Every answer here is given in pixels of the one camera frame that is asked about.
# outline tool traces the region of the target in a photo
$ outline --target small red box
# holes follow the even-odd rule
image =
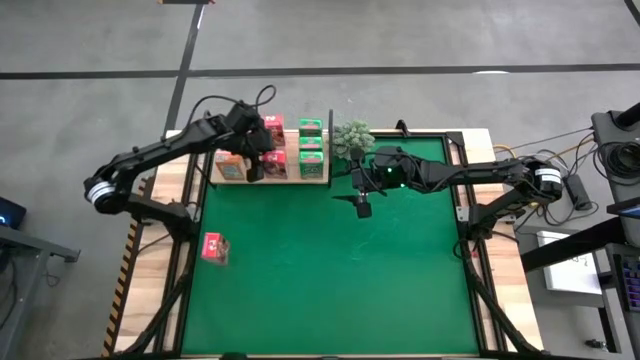
[[[272,179],[287,178],[287,154],[284,150],[269,151],[262,155],[264,176]]]
[[[219,233],[205,233],[201,257],[214,264],[227,265],[229,242]]]
[[[275,146],[284,146],[284,117],[282,115],[266,115],[264,126],[271,131],[271,138]]]

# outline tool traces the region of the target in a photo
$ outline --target gray floor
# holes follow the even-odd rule
[[[0,72],[177,70],[193,10],[152,0],[0,0]],[[221,0],[206,8],[191,68],[624,63],[640,62],[639,40],[622,0]],[[640,72],[190,79],[177,127],[201,96],[252,101],[268,83],[278,96],[264,112],[283,113],[289,125],[333,108],[338,121],[374,127],[403,118],[411,127],[489,128],[494,143],[505,144],[584,128],[591,113],[640,100]],[[77,264],[51,263],[63,280],[53,289],[43,284],[21,359],[100,352],[128,218],[95,213],[82,181],[116,153],[160,135],[174,85],[0,81],[0,196],[29,209],[29,233],[83,250]],[[208,104],[212,112],[228,109]],[[544,147],[562,150],[585,134]],[[580,174],[593,200],[612,201],[590,162]],[[565,214],[566,199],[553,210]],[[606,218],[600,210],[568,227]],[[582,345],[602,338],[595,310],[535,310],[554,354],[630,356],[628,346],[613,356]]]

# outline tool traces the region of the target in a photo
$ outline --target green plant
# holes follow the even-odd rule
[[[369,134],[366,122],[355,120],[336,126],[333,135],[333,154],[341,159],[349,159],[350,151],[359,148],[367,152],[373,148],[375,139]]]

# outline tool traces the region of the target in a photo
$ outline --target yellow black hazard tape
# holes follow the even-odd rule
[[[142,196],[145,193],[147,183],[147,179],[142,179],[138,187],[139,195]],[[143,227],[144,226],[141,226],[137,221],[131,219],[129,233],[127,234],[127,243],[124,246],[122,262],[120,263],[120,274],[118,275],[115,295],[113,297],[113,303],[111,304],[109,322],[107,323],[107,334],[102,345],[102,357],[113,354],[115,349],[116,338],[118,337],[118,330],[120,330],[124,304],[129,292],[129,284],[131,282],[131,275],[133,274],[135,258],[138,252],[137,247],[140,242],[140,237],[142,236]]]

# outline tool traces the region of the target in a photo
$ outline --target green mat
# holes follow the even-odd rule
[[[445,159],[439,139],[376,144]],[[450,192],[371,194],[369,219],[331,199],[353,192],[350,177],[209,189],[201,239],[222,233],[231,256],[196,263],[183,354],[477,353]]]

